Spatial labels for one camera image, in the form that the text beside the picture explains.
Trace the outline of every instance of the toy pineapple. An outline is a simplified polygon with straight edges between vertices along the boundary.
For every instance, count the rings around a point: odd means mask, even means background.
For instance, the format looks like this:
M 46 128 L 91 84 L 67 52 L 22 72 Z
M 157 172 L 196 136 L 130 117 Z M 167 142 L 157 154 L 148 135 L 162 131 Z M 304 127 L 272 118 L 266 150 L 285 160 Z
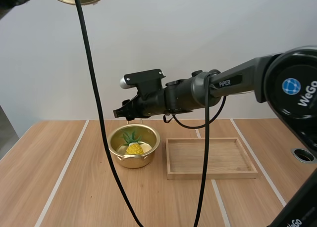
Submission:
M 138 138 L 135 138 L 135 131 L 129 135 L 129 133 L 124 132 L 123 139 L 125 140 L 126 146 L 128 146 L 127 150 L 125 151 L 125 154 L 143 154 L 143 149 L 139 145 L 139 141 L 141 140 L 141 136 Z

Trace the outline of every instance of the wooden tray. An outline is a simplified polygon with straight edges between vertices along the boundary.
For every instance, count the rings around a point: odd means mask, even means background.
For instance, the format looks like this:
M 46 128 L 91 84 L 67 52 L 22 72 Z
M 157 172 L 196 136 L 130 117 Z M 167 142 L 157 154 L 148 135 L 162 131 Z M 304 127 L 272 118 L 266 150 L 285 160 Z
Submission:
M 166 139 L 167 179 L 201 179 L 204 138 Z M 255 179 L 258 172 L 238 138 L 210 138 L 207 179 Z

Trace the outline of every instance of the pot handle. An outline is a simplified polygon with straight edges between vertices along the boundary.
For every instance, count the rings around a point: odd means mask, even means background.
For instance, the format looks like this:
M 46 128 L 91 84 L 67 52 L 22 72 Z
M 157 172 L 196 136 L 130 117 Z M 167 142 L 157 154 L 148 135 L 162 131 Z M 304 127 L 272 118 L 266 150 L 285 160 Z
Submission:
M 129 124 L 129 121 L 127 121 L 127 124 Z M 140 118 L 140 124 L 143 124 L 142 118 Z
M 122 158 L 118 157 L 119 160 L 124 161 L 125 159 L 142 159 L 142 156 L 140 154 L 125 154 L 122 156 Z

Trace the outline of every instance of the golden saucepan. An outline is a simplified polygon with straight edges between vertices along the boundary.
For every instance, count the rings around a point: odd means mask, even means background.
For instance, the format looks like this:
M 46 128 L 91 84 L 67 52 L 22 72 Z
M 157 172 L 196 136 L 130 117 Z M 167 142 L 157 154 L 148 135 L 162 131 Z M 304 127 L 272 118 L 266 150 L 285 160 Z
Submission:
M 123 131 L 131 133 L 135 131 L 135 137 L 142 136 L 141 143 L 145 147 L 149 147 L 149 151 L 143 154 L 124 154 L 122 150 L 125 141 L 123 139 Z M 159 146 L 160 136 L 159 133 L 148 126 L 142 124 L 129 124 L 114 130 L 109 136 L 109 149 L 113 158 L 122 166 L 126 168 L 140 168 L 149 164 L 154 157 L 154 152 Z

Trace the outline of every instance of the robotic arm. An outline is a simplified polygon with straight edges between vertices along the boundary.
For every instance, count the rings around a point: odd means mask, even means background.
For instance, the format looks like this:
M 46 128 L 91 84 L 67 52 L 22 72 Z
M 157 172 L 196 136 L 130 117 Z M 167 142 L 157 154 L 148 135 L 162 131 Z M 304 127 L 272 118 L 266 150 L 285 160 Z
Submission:
M 272 110 L 317 157 L 317 47 L 299 47 L 285 53 L 254 58 L 225 72 L 195 71 L 192 77 L 166 84 L 160 69 L 128 74 L 123 88 L 137 87 L 138 94 L 114 110 L 115 117 L 149 118 L 180 114 L 205 107 L 204 78 L 211 73 L 210 103 L 222 96 L 254 91 L 258 102 Z

